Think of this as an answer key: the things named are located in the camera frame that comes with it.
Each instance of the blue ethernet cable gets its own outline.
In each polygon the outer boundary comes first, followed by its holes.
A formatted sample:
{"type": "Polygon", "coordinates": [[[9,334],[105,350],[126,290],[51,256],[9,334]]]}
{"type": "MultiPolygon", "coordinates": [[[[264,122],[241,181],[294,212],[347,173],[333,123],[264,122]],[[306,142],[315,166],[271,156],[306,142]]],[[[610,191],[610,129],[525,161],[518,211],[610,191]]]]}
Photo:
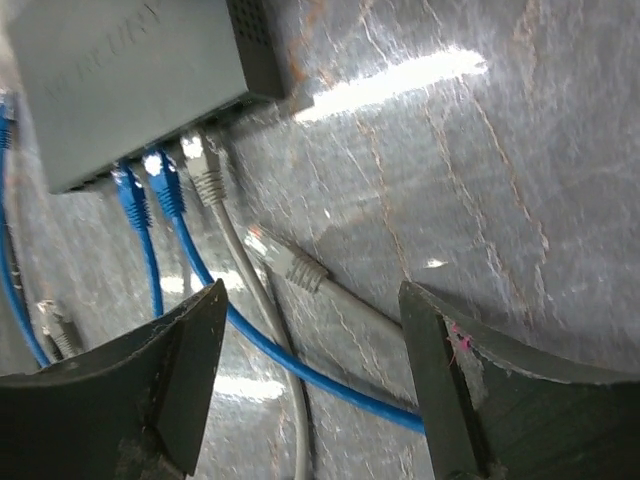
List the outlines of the blue ethernet cable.
{"type": "MultiPolygon", "coordinates": [[[[172,222],[180,244],[189,258],[191,268],[203,285],[214,282],[206,268],[184,222],[185,204],[180,188],[180,178],[173,160],[162,150],[154,150],[144,157],[144,166],[149,175],[151,189],[155,192],[165,216],[172,222]]],[[[357,392],[303,364],[294,356],[273,343],[253,327],[230,303],[227,318],[252,344],[287,370],[312,385],[392,423],[425,434],[419,415],[389,405],[357,392]]]]}
{"type": "Polygon", "coordinates": [[[118,200],[120,200],[120,204],[129,219],[131,228],[138,234],[140,239],[149,277],[153,315],[154,317],[160,317],[164,314],[160,270],[158,269],[156,254],[153,251],[151,235],[149,234],[151,215],[149,214],[144,187],[126,162],[120,162],[111,171],[111,176],[118,187],[118,200]]]}
{"type": "MultiPolygon", "coordinates": [[[[7,117],[7,105],[6,99],[3,99],[0,104],[0,222],[2,224],[7,223],[6,214],[4,210],[4,170],[5,170],[5,153],[9,148],[11,142],[11,132],[9,129],[9,119],[7,117]]],[[[7,245],[5,244],[5,236],[0,235],[0,281],[2,282],[2,289],[9,300],[9,305],[13,316],[18,321],[18,327],[24,337],[27,346],[36,357],[38,365],[40,367],[48,367],[51,362],[49,357],[45,353],[44,349],[38,342],[36,335],[29,321],[29,317],[20,301],[20,296],[16,291],[16,288],[11,279],[11,269],[9,268],[9,262],[7,260],[7,245]]]]}

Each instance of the marble surface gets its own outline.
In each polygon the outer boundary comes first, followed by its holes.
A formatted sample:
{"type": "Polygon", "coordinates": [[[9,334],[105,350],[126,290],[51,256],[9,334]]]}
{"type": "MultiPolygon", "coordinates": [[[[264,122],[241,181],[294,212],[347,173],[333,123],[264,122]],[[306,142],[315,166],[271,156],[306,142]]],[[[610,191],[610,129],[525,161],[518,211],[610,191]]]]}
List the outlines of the marble surface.
{"type": "MultiPolygon", "coordinates": [[[[3,3],[12,15],[24,1],[3,3]]],[[[640,371],[637,2],[266,3],[291,94],[224,132],[238,225],[298,243],[392,318],[411,278],[526,343],[640,371]]],[[[0,43],[0,84],[16,88],[0,43]]],[[[47,195],[28,114],[8,182],[31,302],[63,301],[90,345],[149,319],[114,187],[47,195]]],[[[185,185],[206,262],[257,318],[212,215],[185,185]]],[[[175,305],[198,285],[152,210],[175,305]]],[[[301,358],[415,401],[403,345],[270,280],[301,358]]],[[[432,478],[424,438],[309,393],[315,478],[432,478]]],[[[290,477],[289,400],[280,369],[229,329],[196,478],[290,477]]]]}

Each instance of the ethernet cable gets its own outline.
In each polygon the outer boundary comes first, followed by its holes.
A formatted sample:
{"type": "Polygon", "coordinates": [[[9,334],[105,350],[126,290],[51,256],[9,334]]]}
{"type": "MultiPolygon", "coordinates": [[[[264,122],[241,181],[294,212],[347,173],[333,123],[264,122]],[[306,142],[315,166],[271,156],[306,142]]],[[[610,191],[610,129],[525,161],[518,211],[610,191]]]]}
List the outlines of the ethernet cable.
{"type": "MultiPolygon", "coordinates": [[[[258,304],[260,314],[269,325],[276,343],[288,354],[291,354],[292,348],[284,320],[280,318],[267,291],[258,278],[225,207],[226,192],[220,170],[220,157],[217,152],[210,148],[206,136],[201,130],[196,130],[183,136],[180,143],[187,159],[187,171],[200,195],[200,199],[205,206],[210,207],[213,211],[238,271],[258,304]]],[[[311,473],[309,407],[300,379],[290,371],[286,371],[286,376],[293,399],[296,428],[294,479],[304,480],[311,473]]]]}
{"type": "MultiPolygon", "coordinates": [[[[0,223],[2,225],[7,223],[4,210],[4,171],[5,153],[11,143],[10,118],[12,117],[11,112],[13,111],[13,106],[8,102],[9,97],[6,95],[0,102],[0,176],[2,177],[0,178],[0,223]]],[[[20,295],[16,291],[11,279],[11,270],[9,268],[6,252],[7,245],[5,235],[0,235],[0,281],[2,283],[2,288],[9,300],[9,306],[11,307],[13,316],[18,322],[22,336],[33,353],[33,356],[36,358],[38,365],[42,368],[48,367],[51,362],[35,336],[27,312],[20,301],[20,295]]]]}
{"type": "MultiPolygon", "coordinates": [[[[179,220],[172,218],[178,212],[180,214],[179,216],[182,217],[182,212],[184,212],[184,201],[182,200],[175,164],[169,160],[166,153],[158,151],[147,155],[144,163],[145,169],[150,176],[151,188],[156,193],[164,214],[173,222],[177,229],[182,229],[183,226],[185,226],[184,219],[179,220]]],[[[213,278],[206,267],[204,267],[204,262],[193,245],[193,241],[189,241],[191,240],[189,232],[185,229],[177,233],[181,242],[183,240],[187,241],[187,243],[183,245],[183,249],[189,256],[191,266],[195,270],[196,275],[201,279],[202,284],[208,285],[213,282],[213,278]]],[[[357,392],[304,365],[297,358],[289,355],[281,347],[262,335],[232,304],[229,304],[227,317],[231,324],[247,337],[251,343],[276,363],[295,373],[301,379],[374,415],[423,435],[425,434],[424,425],[419,415],[357,392]]]]}
{"type": "Polygon", "coordinates": [[[111,171],[111,176],[117,186],[118,200],[129,219],[129,224],[140,239],[147,275],[149,277],[153,316],[156,318],[161,317],[164,314],[162,286],[160,285],[158,261],[153,250],[151,235],[149,234],[151,215],[149,214],[144,187],[140,179],[133,173],[131,167],[126,162],[120,162],[111,171]]]}
{"type": "Polygon", "coordinates": [[[329,272],[302,249],[290,245],[259,227],[252,227],[244,243],[275,274],[315,295],[321,293],[375,324],[384,333],[404,343],[402,328],[391,319],[329,280],[329,272]]]}

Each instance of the black plastic object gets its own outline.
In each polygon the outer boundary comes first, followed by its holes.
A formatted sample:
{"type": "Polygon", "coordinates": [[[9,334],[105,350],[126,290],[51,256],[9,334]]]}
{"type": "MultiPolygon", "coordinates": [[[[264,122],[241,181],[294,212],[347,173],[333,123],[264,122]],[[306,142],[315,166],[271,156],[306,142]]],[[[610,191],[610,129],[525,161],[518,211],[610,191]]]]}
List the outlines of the black plastic object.
{"type": "Polygon", "coordinates": [[[414,283],[400,310],[436,480],[640,478],[640,375],[524,345],[414,283]],[[461,371],[445,321],[479,368],[461,371]]]}
{"type": "Polygon", "coordinates": [[[226,310],[218,282],[86,354],[0,378],[0,478],[193,474],[226,310]]]}
{"type": "Polygon", "coordinates": [[[53,193],[283,97],[261,0],[31,0],[9,25],[53,193]]]}

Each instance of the ventilation grille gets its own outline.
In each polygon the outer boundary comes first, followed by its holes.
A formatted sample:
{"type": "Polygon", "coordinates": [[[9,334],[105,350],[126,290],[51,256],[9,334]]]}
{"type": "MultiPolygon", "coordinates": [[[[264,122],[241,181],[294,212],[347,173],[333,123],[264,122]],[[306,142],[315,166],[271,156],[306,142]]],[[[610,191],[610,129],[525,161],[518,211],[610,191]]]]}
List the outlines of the ventilation grille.
{"type": "Polygon", "coordinates": [[[229,6],[239,37],[265,47],[270,45],[260,0],[230,0],[229,6]]]}

